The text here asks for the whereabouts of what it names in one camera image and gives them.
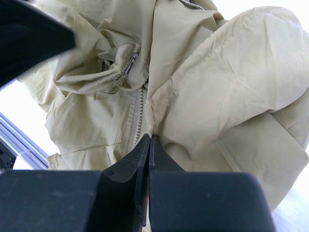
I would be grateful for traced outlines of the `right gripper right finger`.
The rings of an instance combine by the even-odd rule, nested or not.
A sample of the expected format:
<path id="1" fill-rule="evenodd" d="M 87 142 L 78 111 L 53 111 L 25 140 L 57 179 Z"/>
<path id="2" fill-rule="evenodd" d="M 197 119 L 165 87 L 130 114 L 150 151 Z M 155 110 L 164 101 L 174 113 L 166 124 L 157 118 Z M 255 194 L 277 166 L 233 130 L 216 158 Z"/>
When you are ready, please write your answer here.
<path id="1" fill-rule="evenodd" d="M 248 173 L 186 172 L 163 149 L 149 150 L 149 220 L 154 232 L 273 232 L 264 192 Z"/>

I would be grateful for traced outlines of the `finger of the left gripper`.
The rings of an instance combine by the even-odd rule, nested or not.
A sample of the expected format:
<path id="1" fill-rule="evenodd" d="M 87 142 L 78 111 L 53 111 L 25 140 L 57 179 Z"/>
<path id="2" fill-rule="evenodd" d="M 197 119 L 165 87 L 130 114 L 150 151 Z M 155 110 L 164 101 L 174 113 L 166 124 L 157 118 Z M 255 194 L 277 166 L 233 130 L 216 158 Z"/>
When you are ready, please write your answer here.
<path id="1" fill-rule="evenodd" d="M 0 84 L 75 47 L 74 33 L 26 0 L 0 2 Z"/>

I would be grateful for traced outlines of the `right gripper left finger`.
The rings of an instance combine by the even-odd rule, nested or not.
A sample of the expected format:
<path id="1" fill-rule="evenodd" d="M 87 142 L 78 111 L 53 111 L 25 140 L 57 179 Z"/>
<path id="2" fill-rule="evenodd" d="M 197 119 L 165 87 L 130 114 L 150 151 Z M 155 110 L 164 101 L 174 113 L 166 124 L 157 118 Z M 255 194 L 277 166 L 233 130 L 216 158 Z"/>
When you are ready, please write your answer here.
<path id="1" fill-rule="evenodd" d="M 150 138 L 104 171 L 5 171 L 3 232 L 140 232 L 146 225 Z"/>

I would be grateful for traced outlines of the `olive tan jacket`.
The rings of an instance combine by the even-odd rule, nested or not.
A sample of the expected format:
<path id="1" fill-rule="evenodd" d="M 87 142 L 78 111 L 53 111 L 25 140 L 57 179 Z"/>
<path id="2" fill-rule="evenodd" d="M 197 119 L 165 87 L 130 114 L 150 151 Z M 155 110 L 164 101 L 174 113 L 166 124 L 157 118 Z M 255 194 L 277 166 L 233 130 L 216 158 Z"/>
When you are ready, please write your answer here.
<path id="1" fill-rule="evenodd" d="M 307 165 L 309 34 L 291 11 L 225 20 L 210 0 L 32 5 L 76 36 L 18 78 L 58 147 L 50 170 L 107 169 L 157 134 L 186 171 L 252 173 L 275 210 Z"/>

